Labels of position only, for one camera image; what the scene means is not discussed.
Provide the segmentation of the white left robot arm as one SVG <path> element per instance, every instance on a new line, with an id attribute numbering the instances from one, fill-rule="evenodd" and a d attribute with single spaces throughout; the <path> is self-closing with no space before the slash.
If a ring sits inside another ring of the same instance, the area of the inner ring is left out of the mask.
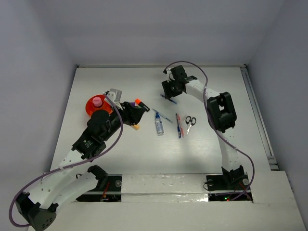
<path id="1" fill-rule="evenodd" d="M 46 230 L 63 205 L 106 186 L 107 172 L 93 161 L 115 146 L 107 147 L 108 139 L 117 131 L 123 132 L 124 125 L 137 125 L 146 111 L 129 102 L 111 103 L 109 107 L 92 113 L 86 129 L 58 168 L 37 177 L 14 197 L 12 204 L 34 230 Z"/>

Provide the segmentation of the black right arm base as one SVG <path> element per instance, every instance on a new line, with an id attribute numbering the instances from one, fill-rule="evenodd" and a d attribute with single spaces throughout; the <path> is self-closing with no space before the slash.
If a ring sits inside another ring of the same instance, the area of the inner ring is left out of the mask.
<path id="1" fill-rule="evenodd" d="M 227 183 L 222 175 L 208 175 L 203 183 L 203 188 L 208 192 L 210 202 L 229 202 L 229 201 L 253 201 L 251 190 L 246 189 L 249 184 L 248 177 L 234 183 Z"/>

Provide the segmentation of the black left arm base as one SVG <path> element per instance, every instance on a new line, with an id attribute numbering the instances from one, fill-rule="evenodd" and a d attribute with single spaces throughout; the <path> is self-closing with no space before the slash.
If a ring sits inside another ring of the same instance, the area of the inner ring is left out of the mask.
<path id="1" fill-rule="evenodd" d="M 105 184 L 82 194 L 78 202 L 121 202 L 122 175 L 109 175 Z"/>

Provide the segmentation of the dark blue gel pen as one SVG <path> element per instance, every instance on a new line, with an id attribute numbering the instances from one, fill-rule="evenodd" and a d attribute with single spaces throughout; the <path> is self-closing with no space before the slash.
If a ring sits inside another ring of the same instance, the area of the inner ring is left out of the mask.
<path id="1" fill-rule="evenodd" d="M 174 103 L 174 104 L 177 104 L 176 101 L 174 101 L 173 99 L 167 98 L 167 97 L 166 97 L 165 95 L 163 95 L 163 94 L 160 94 L 160 96 L 161 96 L 162 98 L 164 98 L 165 100 L 168 100 L 168 101 L 170 101 L 170 102 L 172 102 L 172 103 Z"/>

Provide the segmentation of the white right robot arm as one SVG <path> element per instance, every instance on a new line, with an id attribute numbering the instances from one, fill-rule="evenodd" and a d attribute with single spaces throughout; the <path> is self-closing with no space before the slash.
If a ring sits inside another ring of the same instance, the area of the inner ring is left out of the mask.
<path id="1" fill-rule="evenodd" d="M 186 93 L 200 100 L 205 106 L 210 127 L 218 137 L 222 156 L 222 174 L 206 177 L 207 190 L 238 191 L 240 184 L 248 180 L 244 173 L 234 141 L 234 127 L 237 120 L 230 93 L 219 93 L 203 84 L 194 76 L 188 76 L 182 65 L 163 71 L 168 80 L 162 82 L 167 99 Z"/>

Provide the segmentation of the clear spray bottle blue cap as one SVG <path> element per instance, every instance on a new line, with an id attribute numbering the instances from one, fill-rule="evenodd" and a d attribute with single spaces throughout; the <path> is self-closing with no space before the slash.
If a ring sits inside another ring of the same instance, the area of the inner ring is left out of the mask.
<path id="1" fill-rule="evenodd" d="M 155 113 L 155 126 L 156 126 L 157 135 L 159 136 L 164 135 L 163 124 L 162 124 L 159 113 Z"/>

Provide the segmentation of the pink patterned tube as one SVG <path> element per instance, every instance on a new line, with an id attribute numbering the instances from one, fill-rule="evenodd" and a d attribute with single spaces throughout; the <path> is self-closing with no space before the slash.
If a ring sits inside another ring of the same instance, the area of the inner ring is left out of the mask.
<path id="1" fill-rule="evenodd" d="M 95 107 L 101 107 L 103 105 L 103 102 L 100 97 L 94 97 L 92 99 L 92 103 Z"/>

